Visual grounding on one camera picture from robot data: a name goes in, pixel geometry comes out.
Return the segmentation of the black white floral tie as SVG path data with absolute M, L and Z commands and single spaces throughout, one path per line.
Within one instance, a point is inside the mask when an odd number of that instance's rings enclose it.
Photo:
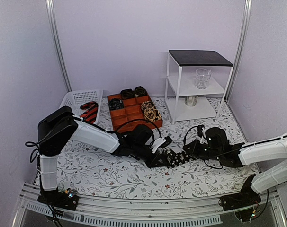
M 165 148 L 162 156 L 167 161 L 168 168 L 174 168 L 193 160 L 193 157 L 191 157 L 185 151 L 175 153 L 171 148 Z

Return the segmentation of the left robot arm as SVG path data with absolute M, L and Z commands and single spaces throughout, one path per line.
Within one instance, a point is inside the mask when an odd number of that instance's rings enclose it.
M 25 142 L 25 146 L 34 147 L 39 154 L 41 194 L 52 205 L 59 205 L 63 200 L 57 187 L 57 159 L 70 140 L 89 144 L 114 156 L 142 159 L 148 167 L 155 166 L 154 161 L 172 142 L 169 136 L 155 138 L 151 128 L 142 123 L 130 132 L 107 131 L 75 116 L 68 106 L 59 108 L 39 122 L 38 141 Z

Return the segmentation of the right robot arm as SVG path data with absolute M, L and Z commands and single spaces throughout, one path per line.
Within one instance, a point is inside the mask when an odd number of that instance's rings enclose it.
M 240 206 L 247 206 L 261 192 L 287 182 L 287 133 L 253 143 L 230 144 L 225 130 L 213 127 L 199 130 L 200 139 L 183 146 L 193 158 L 218 160 L 223 166 L 240 168 L 253 163 L 282 159 L 271 169 L 247 178 L 237 195 Z

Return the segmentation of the metal cup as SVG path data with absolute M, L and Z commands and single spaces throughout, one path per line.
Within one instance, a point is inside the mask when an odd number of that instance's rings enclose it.
M 187 96 L 185 98 L 185 105 L 189 107 L 194 107 L 197 104 L 198 96 Z

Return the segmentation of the rolled black beige tie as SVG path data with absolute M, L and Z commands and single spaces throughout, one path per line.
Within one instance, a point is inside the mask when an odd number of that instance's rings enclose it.
M 154 109 L 155 105 L 153 103 L 153 101 L 149 100 L 149 101 L 145 101 L 141 104 L 141 110 L 144 112 L 145 110 L 151 110 Z

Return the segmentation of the red wooden compartment tray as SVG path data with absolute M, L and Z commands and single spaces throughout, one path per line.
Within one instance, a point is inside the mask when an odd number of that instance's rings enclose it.
M 141 104 L 145 101 L 151 101 L 151 98 L 149 95 L 122 100 L 121 94 L 114 94 L 114 95 L 107 96 L 107 98 L 108 98 L 109 108 L 110 108 L 110 101 L 115 98 L 121 100 L 124 105 L 124 108 L 120 108 L 117 110 L 110 110 L 113 130 L 116 130 L 120 125 L 130 120 L 144 119 L 145 117 L 144 117 L 143 111 L 141 110 Z M 155 121 L 154 123 L 156 124 L 158 128 L 160 128 L 163 125 L 163 120 L 161 119 L 161 120 Z M 139 124 L 145 124 L 151 129 L 155 129 L 155 127 L 149 122 L 136 121 L 136 122 L 130 122 L 126 124 L 125 126 L 120 128 L 118 132 L 132 131 L 135 128 L 135 126 Z

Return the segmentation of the white shelf black top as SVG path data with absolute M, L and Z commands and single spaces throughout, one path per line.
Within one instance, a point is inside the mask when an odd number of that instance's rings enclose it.
M 172 124 L 219 117 L 227 93 L 213 77 L 219 67 L 233 70 L 233 63 L 216 51 L 168 51 L 165 104 Z

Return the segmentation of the rolled black patterned tie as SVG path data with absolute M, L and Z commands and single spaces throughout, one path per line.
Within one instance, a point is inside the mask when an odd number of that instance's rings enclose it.
M 109 105 L 109 109 L 111 111 L 114 111 L 114 110 L 118 110 L 118 109 L 123 109 L 124 108 L 124 104 L 123 104 L 123 101 L 119 98 L 113 98 L 109 101 L 108 103 Z

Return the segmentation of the clear drinking glass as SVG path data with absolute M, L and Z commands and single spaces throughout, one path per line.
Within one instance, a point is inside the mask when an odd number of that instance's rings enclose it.
M 206 89 L 211 78 L 212 71 L 204 68 L 196 69 L 196 80 L 195 86 L 198 89 Z

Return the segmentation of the floral table mat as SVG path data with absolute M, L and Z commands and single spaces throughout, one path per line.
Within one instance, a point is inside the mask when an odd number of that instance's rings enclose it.
M 153 98 L 163 119 L 156 135 L 170 136 L 170 148 L 181 152 L 184 143 L 197 137 L 196 126 L 219 127 L 232 144 L 244 141 L 228 106 L 211 98 L 219 117 L 171 124 L 165 100 Z M 74 188 L 80 194 L 123 199 L 180 199 L 238 192 L 247 177 L 259 171 L 256 164 L 243 168 L 221 167 L 217 161 L 194 160 L 175 168 L 148 168 L 132 157 L 116 157 L 88 144 L 69 141 L 57 161 L 60 190 Z

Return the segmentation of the red black striped tie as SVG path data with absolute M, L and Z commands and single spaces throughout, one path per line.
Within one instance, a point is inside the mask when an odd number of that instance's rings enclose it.
M 85 121 L 90 123 L 94 123 L 97 119 L 99 105 L 95 101 L 87 102 L 80 106 L 81 110 L 85 110 L 80 117 L 83 118 Z

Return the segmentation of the front metal rail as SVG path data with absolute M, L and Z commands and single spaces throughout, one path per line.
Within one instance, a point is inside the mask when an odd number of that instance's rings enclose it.
M 53 216 L 38 202 L 39 187 L 25 183 L 18 198 L 15 227 L 287 227 L 276 190 L 259 204 L 224 210 L 219 196 L 132 200 L 80 195 L 76 210 L 57 209 Z

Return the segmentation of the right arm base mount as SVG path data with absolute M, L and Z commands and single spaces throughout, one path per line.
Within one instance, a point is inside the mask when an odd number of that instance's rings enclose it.
M 255 176 L 256 174 L 253 174 L 245 180 L 240 192 L 220 197 L 218 204 L 224 211 L 243 208 L 250 205 L 257 205 L 257 208 L 259 207 L 259 203 L 261 202 L 260 193 L 256 193 L 251 188 Z M 248 213 L 240 214 L 239 218 L 241 221 L 247 222 L 257 218 L 257 208 L 254 208 L 250 215 Z

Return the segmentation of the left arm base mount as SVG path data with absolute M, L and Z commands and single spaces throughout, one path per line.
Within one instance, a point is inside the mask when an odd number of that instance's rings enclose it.
M 68 188 L 60 192 L 58 188 L 46 191 L 40 186 L 40 194 L 37 201 L 51 207 L 75 211 L 78 206 L 79 196 L 75 189 Z

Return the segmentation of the left metal frame post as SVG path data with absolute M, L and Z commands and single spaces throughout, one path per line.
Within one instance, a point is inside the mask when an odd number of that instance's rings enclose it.
M 71 87 L 70 79 L 67 73 L 66 65 L 64 62 L 63 52 L 62 52 L 61 44 L 60 44 L 60 37 L 59 37 L 57 23 L 56 23 L 54 1 L 46 0 L 45 2 L 46 2 L 46 10 L 47 10 L 48 20 L 50 24 L 51 34 L 53 37 L 55 52 L 56 52 L 56 56 L 58 59 L 60 71 L 63 77 L 64 85 L 65 85 L 67 92 L 71 92 L 72 87 Z

